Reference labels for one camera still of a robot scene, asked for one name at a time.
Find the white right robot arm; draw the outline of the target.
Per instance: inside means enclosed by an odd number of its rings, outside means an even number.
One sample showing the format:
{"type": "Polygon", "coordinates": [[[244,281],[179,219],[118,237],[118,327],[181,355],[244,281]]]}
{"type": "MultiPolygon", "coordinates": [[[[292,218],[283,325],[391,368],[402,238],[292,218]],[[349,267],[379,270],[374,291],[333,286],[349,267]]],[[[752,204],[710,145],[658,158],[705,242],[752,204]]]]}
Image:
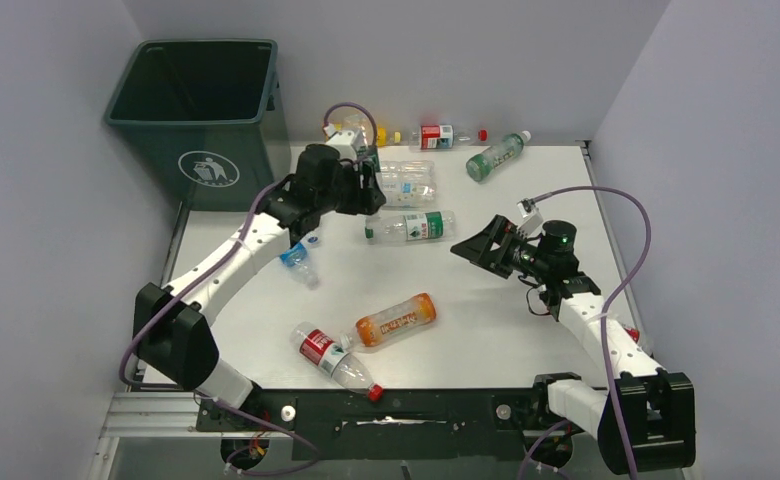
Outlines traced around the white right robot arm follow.
{"type": "Polygon", "coordinates": [[[574,253],[576,227],[542,224],[539,239],[502,215],[450,249],[502,278],[530,277],[542,285],[541,301],[608,375],[606,392],[573,373],[540,375],[528,400],[530,417],[551,427],[561,419],[589,433],[616,475],[690,467],[696,460],[695,395],[690,379],[654,360],[611,315],[596,283],[574,253]]]}

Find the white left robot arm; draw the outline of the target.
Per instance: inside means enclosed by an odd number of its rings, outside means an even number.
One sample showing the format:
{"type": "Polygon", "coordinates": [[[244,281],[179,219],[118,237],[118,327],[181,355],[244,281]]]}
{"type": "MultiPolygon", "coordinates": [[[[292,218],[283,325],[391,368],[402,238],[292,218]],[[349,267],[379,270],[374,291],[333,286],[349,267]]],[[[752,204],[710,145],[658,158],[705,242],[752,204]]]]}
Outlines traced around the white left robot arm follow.
{"type": "Polygon", "coordinates": [[[386,197],[375,148],[355,159],[310,144],[296,170],[263,188],[243,224],[213,253],[165,286],[149,283],[135,298],[133,337],[120,362],[121,380],[136,357],[167,378],[231,408],[258,401],[260,387],[220,354],[211,327],[219,312],[267,264],[314,231],[323,215],[373,215],[386,197]]]}

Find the orange tea bottle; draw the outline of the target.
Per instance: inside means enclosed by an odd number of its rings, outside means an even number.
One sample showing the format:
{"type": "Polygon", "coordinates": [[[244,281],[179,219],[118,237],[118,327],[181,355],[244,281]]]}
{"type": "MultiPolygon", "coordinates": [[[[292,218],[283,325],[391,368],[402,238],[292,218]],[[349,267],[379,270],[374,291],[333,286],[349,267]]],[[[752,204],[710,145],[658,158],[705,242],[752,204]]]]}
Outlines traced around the orange tea bottle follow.
{"type": "Polygon", "coordinates": [[[436,319],[437,309],[432,297],[427,293],[419,293],[397,305],[360,318],[348,331],[342,332],[339,339],[347,350],[376,348],[427,326],[436,319]]]}

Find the red label bottle front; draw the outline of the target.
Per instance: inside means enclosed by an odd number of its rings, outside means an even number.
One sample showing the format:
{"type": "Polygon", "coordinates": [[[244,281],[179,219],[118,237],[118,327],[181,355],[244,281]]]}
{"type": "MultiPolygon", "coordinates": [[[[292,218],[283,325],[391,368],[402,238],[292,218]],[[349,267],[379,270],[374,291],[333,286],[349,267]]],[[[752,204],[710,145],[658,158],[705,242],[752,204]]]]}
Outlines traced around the red label bottle front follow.
{"type": "Polygon", "coordinates": [[[353,393],[377,403],[384,394],[368,368],[353,353],[309,322],[298,324],[290,335],[298,354],[326,377],[353,393]]]}

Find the blue label crushed bottle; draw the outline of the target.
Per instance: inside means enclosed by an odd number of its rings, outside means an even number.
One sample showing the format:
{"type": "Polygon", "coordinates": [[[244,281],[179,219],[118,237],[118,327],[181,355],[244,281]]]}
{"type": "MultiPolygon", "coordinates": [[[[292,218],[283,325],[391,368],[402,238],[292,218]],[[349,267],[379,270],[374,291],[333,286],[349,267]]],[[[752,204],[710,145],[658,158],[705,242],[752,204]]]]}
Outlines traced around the blue label crushed bottle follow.
{"type": "Polygon", "coordinates": [[[316,289],[319,286],[319,275],[313,266],[308,250],[302,243],[297,243],[280,254],[279,260],[289,275],[300,284],[309,289],[316,289]]]}

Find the green label bottle green cap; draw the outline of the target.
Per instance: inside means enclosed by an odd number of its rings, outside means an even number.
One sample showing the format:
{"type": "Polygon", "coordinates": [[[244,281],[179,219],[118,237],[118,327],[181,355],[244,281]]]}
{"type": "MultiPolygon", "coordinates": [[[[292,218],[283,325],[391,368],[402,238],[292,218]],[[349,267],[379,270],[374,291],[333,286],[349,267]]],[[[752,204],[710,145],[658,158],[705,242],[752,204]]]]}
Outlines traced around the green label bottle green cap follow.
{"type": "Polygon", "coordinates": [[[372,244],[431,242],[452,237],[456,226],[451,210],[409,212],[367,218],[364,236],[372,244]]]}

